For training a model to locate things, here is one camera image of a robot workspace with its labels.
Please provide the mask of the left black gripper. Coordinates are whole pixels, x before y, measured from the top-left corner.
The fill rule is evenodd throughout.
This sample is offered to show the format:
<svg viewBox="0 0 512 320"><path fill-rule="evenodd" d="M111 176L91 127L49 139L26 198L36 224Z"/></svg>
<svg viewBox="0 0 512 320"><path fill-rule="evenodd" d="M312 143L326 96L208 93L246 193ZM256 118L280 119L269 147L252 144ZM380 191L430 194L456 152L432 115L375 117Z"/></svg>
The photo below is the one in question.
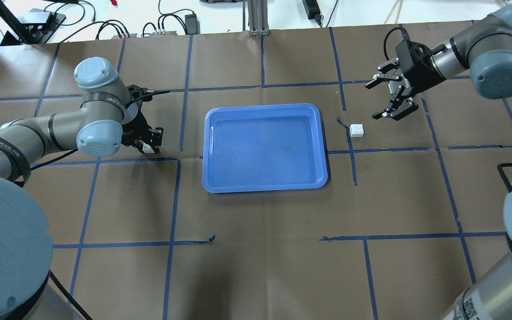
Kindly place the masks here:
<svg viewBox="0 0 512 320"><path fill-rule="evenodd" d="M163 94L163 90L149 90L137 85L127 86L130 101L126 104L126 115L122 123L121 143L126 147L136 148L145 153L144 146L148 144L152 149L162 146L163 128L152 128L148 125L141 111L143 103L152 101L156 95Z"/></svg>

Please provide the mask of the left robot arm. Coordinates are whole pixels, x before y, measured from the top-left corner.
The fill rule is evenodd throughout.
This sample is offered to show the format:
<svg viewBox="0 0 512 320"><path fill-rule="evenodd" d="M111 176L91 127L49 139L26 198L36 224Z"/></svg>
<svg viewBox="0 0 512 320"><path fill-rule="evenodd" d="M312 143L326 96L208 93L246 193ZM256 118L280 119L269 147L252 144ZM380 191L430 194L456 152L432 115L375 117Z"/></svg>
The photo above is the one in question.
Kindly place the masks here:
<svg viewBox="0 0 512 320"><path fill-rule="evenodd" d="M121 146L157 153L163 129L148 125L142 104L167 90L124 85L103 57L73 71L79 109L20 118L0 127L0 320L89 320L51 270L48 219L24 189L35 162L49 154L112 156Z"/></svg>

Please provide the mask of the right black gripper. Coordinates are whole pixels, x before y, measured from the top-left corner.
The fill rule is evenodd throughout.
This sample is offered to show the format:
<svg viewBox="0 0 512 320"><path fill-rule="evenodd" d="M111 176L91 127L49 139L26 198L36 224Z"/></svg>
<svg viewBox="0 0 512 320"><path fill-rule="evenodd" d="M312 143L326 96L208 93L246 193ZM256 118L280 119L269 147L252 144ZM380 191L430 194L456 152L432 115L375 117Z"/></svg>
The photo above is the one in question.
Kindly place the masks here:
<svg viewBox="0 0 512 320"><path fill-rule="evenodd" d="M364 87L372 89L388 82L391 98L382 111L372 114L372 119L390 118L400 121L419 109L413 97L443 81L432 62L438 53L446 53L448 48L439 44L434 49L412 40L403 40L396 45L396 58L378 67L378 73Z"/></svg>

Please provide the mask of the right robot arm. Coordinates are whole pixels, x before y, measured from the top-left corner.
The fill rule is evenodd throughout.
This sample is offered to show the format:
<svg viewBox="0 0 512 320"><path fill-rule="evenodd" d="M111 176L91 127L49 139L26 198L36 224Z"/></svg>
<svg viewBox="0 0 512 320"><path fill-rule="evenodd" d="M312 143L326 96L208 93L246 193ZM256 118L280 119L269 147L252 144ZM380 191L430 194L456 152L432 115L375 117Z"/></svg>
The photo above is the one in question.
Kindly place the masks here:
<svg viewBox="0 0 512 320"><path fill-rule="evenodd" d="M440 320L512 320L512 4L478 21L391 25L368 83L378 117L421 115L476 281Z"/></svg>

